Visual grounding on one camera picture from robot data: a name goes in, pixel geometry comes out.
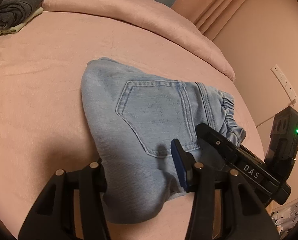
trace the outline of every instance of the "jeans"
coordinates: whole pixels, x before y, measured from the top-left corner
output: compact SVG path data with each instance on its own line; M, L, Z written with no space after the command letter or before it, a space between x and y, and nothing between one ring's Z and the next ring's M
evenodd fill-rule
M223 159L206 142L197 142L195 126L206 123L237 146L245 138L233 119L232 96L202 83L100 58L88 63L81 93L108 183L104 211L113 223L148 220L165 201L185 194L171 157L172 139L196 161L221 169Z

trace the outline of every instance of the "curtain fold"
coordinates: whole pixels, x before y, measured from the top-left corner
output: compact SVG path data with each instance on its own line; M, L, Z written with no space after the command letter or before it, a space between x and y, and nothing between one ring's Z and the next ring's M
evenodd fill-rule
M176 0L172 9L213 40L245 0Z

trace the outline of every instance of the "power strip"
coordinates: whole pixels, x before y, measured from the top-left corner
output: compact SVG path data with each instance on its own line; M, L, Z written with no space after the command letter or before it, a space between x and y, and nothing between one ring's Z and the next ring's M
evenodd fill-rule
M285 92L287 93L288 97L290 98L291 102L297 103L298 97L290 84L290 82L287 80L286 76L283 74L283 72L280 70L278 65L275 65L273 68L271 68L273 74L276 76L276 78L281 83L282 87L284 88Z

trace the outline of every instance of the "bed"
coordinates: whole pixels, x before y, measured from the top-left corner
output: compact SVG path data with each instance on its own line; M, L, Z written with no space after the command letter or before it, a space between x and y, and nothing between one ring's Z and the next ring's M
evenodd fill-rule
M232 67L189 20L153 0L45 0L42 7L21 31L0 36L0 219L14 236L57 169L96 158L80 90L93 59L232 94L235 120L247 131L243 145L264 159ZM109 223L112 239L184 239L192 200L168 201L140 224Z

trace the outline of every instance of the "dark gray folded garment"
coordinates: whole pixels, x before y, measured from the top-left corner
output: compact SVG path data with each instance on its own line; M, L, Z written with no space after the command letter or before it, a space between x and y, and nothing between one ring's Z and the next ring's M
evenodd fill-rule
M43 0L3 0L0 5L0 30L24 21Z

